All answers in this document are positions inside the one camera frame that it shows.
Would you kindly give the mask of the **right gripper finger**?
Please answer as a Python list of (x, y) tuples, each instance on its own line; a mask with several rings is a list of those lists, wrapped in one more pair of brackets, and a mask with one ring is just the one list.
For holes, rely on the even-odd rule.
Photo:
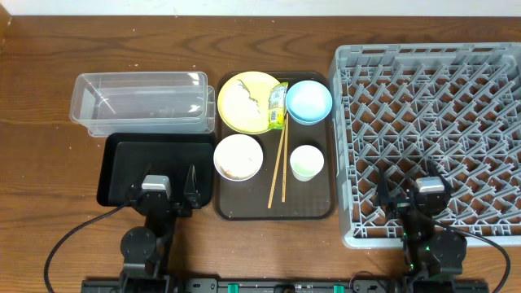
[(428, 160), (427, 161), (427, 170), (428, 170), (428, 172), (429, 172), (429, 174), (431, 176), (438, 177), (441, 180), (441, 182), (444, 185), (444, 190), (445, 191), (452, 191), (453, 190), (452, 186), (447, 182), (447, 180), (442, 176), (442, 174), (438, 170), (435, 161), (433, 161), (433, 160)]
[(387, 186), (387, 177), (385, 171), (379, 168), (379, 180), (376, 189), (376, 204), (378, 206), (387, 207), (392, 203), (390, 192)]

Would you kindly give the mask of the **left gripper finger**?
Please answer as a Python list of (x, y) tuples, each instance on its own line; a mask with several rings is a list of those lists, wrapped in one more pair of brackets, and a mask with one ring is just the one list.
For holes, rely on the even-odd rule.
[(150, 171), (151, 165), (147, 164), (141, 172), (141, 174), (131, 184), (129, 188), (129, 195), (140, 195), (140, 193), (142, 192), (142, 183), (145, 180), (146, 176), (150, 174)]
[(199, 188), (197, 186), (196, 171), (193, 164), (188, 169), (183, 193), (184, 198), (192, 209), (201, 209), (202, 199)]

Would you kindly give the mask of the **white rice bowl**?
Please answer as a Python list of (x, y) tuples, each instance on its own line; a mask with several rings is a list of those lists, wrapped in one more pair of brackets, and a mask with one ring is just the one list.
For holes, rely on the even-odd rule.
[(223, 138), (213, 154), (215, 169), (229, 181), (246, 181), (254, 177), (260, 171), (263, 160), (260, 143), (245, 134)]

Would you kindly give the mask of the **white cup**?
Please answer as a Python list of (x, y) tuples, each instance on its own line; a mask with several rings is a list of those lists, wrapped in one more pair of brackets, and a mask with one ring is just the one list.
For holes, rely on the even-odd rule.
[(298, 181), (310, 181), (318, 175), (325, 163), (322, 152), (311, 145), (298, 146), (290, 155), (290, 166)]

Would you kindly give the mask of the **white napkin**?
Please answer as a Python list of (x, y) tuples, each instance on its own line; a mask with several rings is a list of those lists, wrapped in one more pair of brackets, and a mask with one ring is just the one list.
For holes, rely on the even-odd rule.
[(258, 102), (241, 80), (236, 80), (225, 92), (223, 112), (229, 119), (260, 118)]

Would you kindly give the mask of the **light blue bowl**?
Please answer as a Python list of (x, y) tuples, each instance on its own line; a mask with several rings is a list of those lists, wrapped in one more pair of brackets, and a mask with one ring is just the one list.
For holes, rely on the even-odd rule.
[(297, 123), (315, 125), (329, 115), (333, 98), (322, 83), (299, 81), (287, 91), (286, 106)]

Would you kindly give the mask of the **yellow plate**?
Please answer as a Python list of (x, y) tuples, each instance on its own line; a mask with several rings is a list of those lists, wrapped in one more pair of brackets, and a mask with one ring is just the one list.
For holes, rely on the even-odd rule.
[(218, 113), (238, 133), (261, 134), (283, 129), (288, 86), (265, 72), (241, 72), (221, 87)]

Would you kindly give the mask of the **green snack wrapper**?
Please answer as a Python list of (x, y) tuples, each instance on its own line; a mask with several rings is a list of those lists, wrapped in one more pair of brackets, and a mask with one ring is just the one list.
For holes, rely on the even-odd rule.
[(286, 95), (288, 83), (282, 82), (276, 85), (269, 94), (268, 104), (268, 129), (282, 129), (286, 116)]

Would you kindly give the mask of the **pile of rice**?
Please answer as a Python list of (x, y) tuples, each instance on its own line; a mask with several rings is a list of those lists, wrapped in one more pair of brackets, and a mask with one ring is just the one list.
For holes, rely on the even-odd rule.
[(257, 162), (248, 155), (221, 155), (217, 168), (225, 178), (235, 181), (246, 180), (258, 170)]

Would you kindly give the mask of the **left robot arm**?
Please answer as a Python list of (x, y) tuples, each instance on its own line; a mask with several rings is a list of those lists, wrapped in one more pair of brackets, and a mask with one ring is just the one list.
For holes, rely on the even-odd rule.
[(125, 233), (120, 242), (124, 257), (116, 292), (171, 292), (175, 284), (167, 275), (174, 224), (179, 217), (191, 217), (202, 207), (195, 166), (187, 170), (182, 193), (173, 195), (165, 175), (145, 172), (125, 192), (125, 203), (145, 217), (145, 224)]

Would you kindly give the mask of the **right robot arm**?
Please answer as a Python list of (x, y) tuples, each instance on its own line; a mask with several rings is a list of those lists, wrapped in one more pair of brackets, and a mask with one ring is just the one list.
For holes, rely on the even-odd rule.
[(391, 292), (455, 292), (453, 278), (462, 274), (467, 240), (447, 228), (438, 230), (433, 217), (448, 207), (453, 188), (428, 163), (428, 175), (415, 180), (404, 195), (392, 196), (387, 176), (379, 169), (376, 204), (388, 220), (397, 219), (403, 234), (402, 247), (409, 272), (397, 281)]

